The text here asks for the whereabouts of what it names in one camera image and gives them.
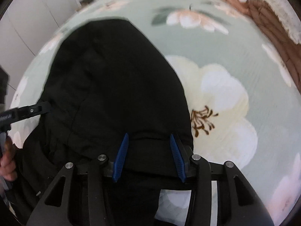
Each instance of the black fabric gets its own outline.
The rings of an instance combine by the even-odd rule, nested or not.
[[[89,22],[61,44],[40,101],[53,110],[17,156],[19,179],[35,197],[25,198],[27,207],[34,208],[36,193],[43,194],[66,162],[113,158],[128,133],[121,180],[109,185],[112,213],[121,218],[117,225],[153,225],[160,190],[126,174],[177,177],[169,136],[178,133],[183,144],[193,145],[183,87],[160,52],[128,21]]]

